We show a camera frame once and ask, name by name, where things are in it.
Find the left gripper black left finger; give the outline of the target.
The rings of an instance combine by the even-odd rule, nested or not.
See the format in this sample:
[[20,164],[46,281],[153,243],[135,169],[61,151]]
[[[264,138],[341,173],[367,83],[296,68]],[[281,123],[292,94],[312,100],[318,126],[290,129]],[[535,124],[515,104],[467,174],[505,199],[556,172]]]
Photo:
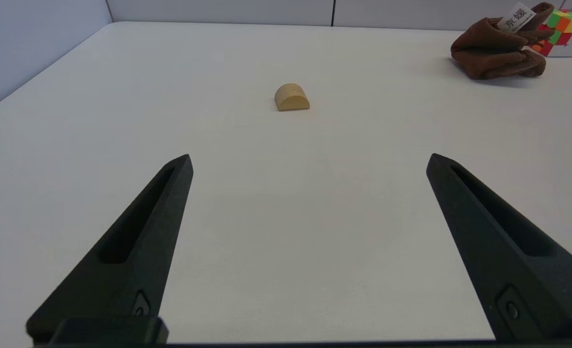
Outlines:
[[167,341],[159,311],[192,178],[188,155],[157,172],[28,319],[35,345]]

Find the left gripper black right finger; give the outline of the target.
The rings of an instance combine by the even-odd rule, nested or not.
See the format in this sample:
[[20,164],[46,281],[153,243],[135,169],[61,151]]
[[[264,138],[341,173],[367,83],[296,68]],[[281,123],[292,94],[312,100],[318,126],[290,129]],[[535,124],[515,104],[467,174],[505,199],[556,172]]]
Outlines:
[[572,342],[572,255],[460,163],[426,174],[494,337]]

